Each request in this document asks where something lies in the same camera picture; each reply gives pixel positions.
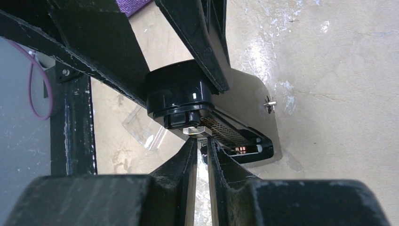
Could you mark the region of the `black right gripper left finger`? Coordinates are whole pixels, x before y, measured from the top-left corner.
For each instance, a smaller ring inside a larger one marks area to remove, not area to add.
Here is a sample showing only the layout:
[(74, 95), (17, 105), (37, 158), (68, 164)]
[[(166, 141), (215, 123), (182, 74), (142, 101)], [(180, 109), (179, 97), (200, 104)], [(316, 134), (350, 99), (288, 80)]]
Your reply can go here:
[(197, 140), (150, 174), (46, 176), (24, 190), (7, 226), (191, 226)]

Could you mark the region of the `purple glitter microphone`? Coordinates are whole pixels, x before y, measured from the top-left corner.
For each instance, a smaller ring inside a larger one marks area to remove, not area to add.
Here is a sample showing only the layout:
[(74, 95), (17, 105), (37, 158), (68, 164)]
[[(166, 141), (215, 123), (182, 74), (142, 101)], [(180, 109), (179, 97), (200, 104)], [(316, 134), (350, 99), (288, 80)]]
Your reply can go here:
[(127, 17), (131, 17), (151, 1), (152, 0), (116, 0), (120, 11)]

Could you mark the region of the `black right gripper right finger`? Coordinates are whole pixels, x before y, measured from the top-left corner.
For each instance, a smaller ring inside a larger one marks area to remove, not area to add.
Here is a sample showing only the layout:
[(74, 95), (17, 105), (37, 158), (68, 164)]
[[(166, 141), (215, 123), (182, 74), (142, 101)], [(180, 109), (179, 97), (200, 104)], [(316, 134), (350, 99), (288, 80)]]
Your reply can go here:
[(375, 195), (357, 180), (265, 180), (207, 140), (215, 226), (387, 226)]

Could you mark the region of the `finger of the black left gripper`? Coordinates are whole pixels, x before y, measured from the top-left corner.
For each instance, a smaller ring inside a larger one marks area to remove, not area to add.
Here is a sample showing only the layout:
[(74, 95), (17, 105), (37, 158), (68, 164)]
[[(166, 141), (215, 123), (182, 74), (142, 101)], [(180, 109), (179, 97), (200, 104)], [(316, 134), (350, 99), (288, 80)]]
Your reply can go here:
[(157, 0), (156, 6), (215, 89), (230, 89), (225, 0)]
[(3, 0), (0, 35), (146, 104), (149, 67), (114, 0)]

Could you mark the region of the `black metronome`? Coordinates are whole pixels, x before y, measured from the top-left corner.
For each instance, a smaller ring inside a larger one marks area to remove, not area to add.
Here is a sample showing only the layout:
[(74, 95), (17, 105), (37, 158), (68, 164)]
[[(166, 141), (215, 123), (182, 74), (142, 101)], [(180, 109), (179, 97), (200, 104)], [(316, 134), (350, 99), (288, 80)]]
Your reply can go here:
[(282, 158), (276, 101), (256, 76), (231, 69), (220, 93), (194, 60), (159, 68), (145, 77), (148, 116), (181, 138), (212, 137), (228, 156), (248, 167)]

